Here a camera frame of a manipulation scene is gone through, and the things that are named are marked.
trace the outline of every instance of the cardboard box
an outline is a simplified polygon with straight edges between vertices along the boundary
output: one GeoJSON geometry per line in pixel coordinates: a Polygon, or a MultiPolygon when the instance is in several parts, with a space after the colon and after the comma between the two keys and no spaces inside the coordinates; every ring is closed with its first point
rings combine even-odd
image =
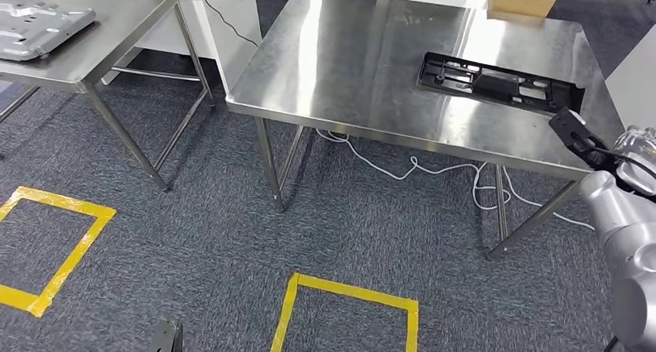
{"type": "Polygon", "coordinates": [[[487,10],[546,17],[555,0],[487,0],[487,10]]]}

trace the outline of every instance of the black cable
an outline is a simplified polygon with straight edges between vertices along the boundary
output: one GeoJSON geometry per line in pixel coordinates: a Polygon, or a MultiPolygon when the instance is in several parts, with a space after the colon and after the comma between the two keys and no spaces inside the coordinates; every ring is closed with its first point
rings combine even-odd
{"type": "Polygon", "coordinates": [[[606,348],[603,349],[603,352],[611,352],[613,348],[615,348],[615,345],[617,344],[617,335],[613,337],[613,339],[608,342],[606,345],[606,348]]]}
{"type": "Polygon", "coordinates": [[[618,159],[622,159],[626,162],[630,162],[630,163],[634,164],[635,166],[639,167],[640,169],[644,170],[645,172],[647,172],[647,174],[649,174],[652,178],[656,179],[656,173],[654,173],[651,169],[649,169],[642,162],[639,162],[635,159],[632,159],[631,157],[621,155],[620,153],[609,151],[607,149],[600,149],[599,147],[593,147],[593,146],[591,146],[590,148],[597,151],[597,152],[605,153],[606,155],[614,156],[614,157],[617,157],[618,159]]]}
{"type": "Polygon", "coordinates": [[[240,35],[239,32],[237,32],[237,29],[235,29],[233,25],[231,25],[230,23],[228,23],[225,20],[224,15],[221,14],[221,12],[219,12],[216,8],[214,8],[207,0],[204,0],[204,1],[205,1],[205,4],[207,4],[207,6],[209,6],[210,9],[214,10],[221,17],[221,20],[224,21],[224,23],[226,25],[228,25],[234,31],[235,35],[237,35],[237,36],[241,37],[242,39],[248,41],[249,43],[255,45],[256,48],[259,47],[259,45],[255,41],[249,39],[248,37],[243,37],[242,35],[240,35]]]}

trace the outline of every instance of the table top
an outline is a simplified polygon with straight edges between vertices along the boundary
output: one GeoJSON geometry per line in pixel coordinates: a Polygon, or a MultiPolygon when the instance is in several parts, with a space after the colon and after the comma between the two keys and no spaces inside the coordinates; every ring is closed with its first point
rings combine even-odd
{"type": "Polygon", "coordinates": [[[624,130],[581,25],[405,0],[289,0],[228,107],[568,179],[589,173],[551,116],[417,85],[426,51],[573,82],[593,132],[612,145],[624,130]]]}
{"type": "Polygon", "coordinates": [[[0,80],[84,92],[95,84],[178,0],[40,0],[71,9],[93,9],[96,22],[45,59],[0,60],[0,80]]]}

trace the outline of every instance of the stainless steel table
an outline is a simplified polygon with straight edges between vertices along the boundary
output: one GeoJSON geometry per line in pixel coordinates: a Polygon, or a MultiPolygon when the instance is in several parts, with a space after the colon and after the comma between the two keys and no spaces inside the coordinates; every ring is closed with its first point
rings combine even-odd
{"type": "Polygon", "coordinates": [[[53,51],[44,59],[17,63],[0,61],[0,80],[30,84],[27,92],[0,114],[0,122],[25,102],[38,87],[52,87],[63,91],[87,93],[103,119],[116,132],[157,186],[167,190],[168,186],[158,171],[166,160],[178,138],[186,128],[196,109],[210,87],[205,78],[200,60],[193,47],[179,0],[40,0],[46,3],[64,5],[69,8],[91,8],[96,12],[96,22],[53,51]],[[197,77],[158,73],[152,71],[127,70],[149,76],[167,77],[179,80],[199,81],[203,85],[199,97],[180,123],[169,143],[164,148],[155,165],[143,154],[132,137],[125,131],[119,120],[112,114],[94,85],[114,64],[121,59],[137,41],[144,36],[171,8],[175,10],[180,29],[196,68],[197,77]]]}
{"type": "Polygon", "coordinates": [[[499,209],[503,241],[493,257],[561,206],[589,170],[548,115],[419,87],[426,51],[573,82],[586,89],[581,114],[591,130],[606,142],[623,131],[581,25],[403,0],[289,0],[228,107],[255,117],[279,209],[303,126],[572,180],[510,236],[499,209]],[[263,118],[300,125],[281,173],[263,118]]]}

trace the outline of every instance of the yellow tape square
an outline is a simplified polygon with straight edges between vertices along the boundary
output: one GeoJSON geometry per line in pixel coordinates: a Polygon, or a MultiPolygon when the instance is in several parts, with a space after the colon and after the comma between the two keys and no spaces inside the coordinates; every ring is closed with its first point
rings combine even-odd
{"type": "Polygon", "coordinates": [[[323,290],[326,292],[334,292],[344,296],[351,296],[354,298],[367,300],[369,302],[378,302],[386,306],[405,309],[408,312],[408,326],[405,335],[405,352],[417,352],[417,333],[419,332],[419,302],[414,299],[401,298],[398,296],[391,296],[383,292],[376,292],[358,288],[357,286],[341,284],[330,280],[318,279],[308,275],[301,275],[293,273],[287,284],[287,292],[285,298],[282,300],[282,310],[280,312],[280,320],[278,327],[273,334],[273,342],[271,344],[271,352],[281,352],[282,342],[285,341],[285,334],[287,333],[287,326],[289,320],[292,318],[292,309],[294,308],[294,301],[296,300],[296,293],[299,285],[309,288],[323,290]]]}
{"type": "Polygon", "coordinates": [[[116,210],[95,203],[20,186],[12,193],[9,200],[0,207],[0,222],[5,219],[7,214],[12,211],[21,199],[44,203],[76,213],[91,215],[96,218],[96,221],[89,227],[87,233],[80,239],[72,252],[68,254],[68,257],[55,272],[55,275],[48,281],[41,294],[30,294],[22,290],[0,285],[0,303],[22,309],[36,317],[41,317],[46,308],[52,304],[53,298],[61,288],[63,282],[66,281],[66,278],[82,259],[84,253],[94,243],[105,224],[114,216],[116,210]]]}

